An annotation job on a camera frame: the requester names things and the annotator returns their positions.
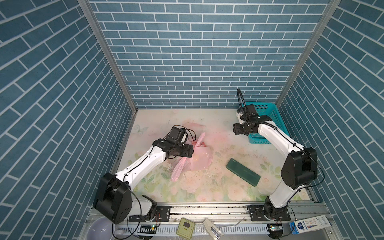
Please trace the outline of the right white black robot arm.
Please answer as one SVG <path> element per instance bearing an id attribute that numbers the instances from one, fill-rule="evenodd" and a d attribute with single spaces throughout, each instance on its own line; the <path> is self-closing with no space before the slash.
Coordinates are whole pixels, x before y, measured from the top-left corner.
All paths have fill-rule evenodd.
<path id="1" fill-rule="evenodd" d="M 266 198 L 264 215 L 269 220 L 284 218 L 288 204 L 294 195 L 318 177 L 317 152 L 295 142 L 266 115 L 253 116 L 249 121 L 237 113 L 235 135 L 258 133 L 267 139 L 283 156 L 281 181 L 275 191 Z"/>

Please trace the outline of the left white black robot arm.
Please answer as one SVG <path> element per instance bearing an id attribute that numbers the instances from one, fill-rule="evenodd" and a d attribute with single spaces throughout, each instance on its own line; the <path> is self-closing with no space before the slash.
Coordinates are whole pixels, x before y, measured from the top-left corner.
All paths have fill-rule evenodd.
<path id="1" fill-rule="evenodd" d="M 127 168 L 115 173 L 106 173 L 100 179 L 94 208 L 113 224 L 120 224 L 130 216 L 140 216 L 142 221 L 152 220 L 157 202 L 149 197 L 139 197 L 134 188 L 155 167 L 170 156 L 192 157 L 194 146 L 158 139 L 153 146 Z"/>

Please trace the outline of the pink plastic bag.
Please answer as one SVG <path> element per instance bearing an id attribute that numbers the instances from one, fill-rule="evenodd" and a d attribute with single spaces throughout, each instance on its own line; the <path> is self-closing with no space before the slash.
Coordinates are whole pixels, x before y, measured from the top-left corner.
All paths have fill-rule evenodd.
<path id="1" fill-rule="evenodd" d="M 191 158 L 181 157 L 176 161 L 171 174 L 172 182 L 176 182 L 183 172 L 205 170 L 212 164 L 213 153 L 204 143 L 205 136 L 206 133 L 202 133 L 196 141 L 192 142 L 194 152 Z"/>

